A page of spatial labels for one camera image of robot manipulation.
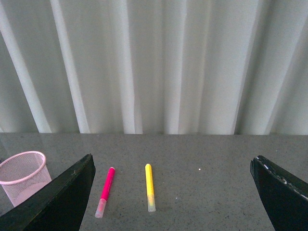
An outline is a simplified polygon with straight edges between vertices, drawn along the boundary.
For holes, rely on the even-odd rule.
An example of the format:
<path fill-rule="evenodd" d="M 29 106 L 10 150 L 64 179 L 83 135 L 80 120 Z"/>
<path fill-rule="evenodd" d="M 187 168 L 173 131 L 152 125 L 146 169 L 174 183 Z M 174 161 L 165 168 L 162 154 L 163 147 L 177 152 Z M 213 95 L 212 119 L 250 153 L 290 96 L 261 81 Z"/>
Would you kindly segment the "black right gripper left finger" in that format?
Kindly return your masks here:
<path fill-rule="evenodd" d="M 78 231 L 95 176 L 85 155 L 41 190 L 0 218 L 2 231 Z"/>

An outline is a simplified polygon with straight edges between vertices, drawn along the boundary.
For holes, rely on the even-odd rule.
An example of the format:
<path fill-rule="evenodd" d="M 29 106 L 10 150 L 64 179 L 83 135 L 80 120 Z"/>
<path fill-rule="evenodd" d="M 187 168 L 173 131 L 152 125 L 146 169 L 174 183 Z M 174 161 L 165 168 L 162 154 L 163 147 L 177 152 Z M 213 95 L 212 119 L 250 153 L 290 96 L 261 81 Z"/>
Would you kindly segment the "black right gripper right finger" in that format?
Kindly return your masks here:
<path fill-rule="evenodd" d="M 276 231 L 308 229 L 308 184 L 259 155 L 250 163 L 259 197 Z"/>

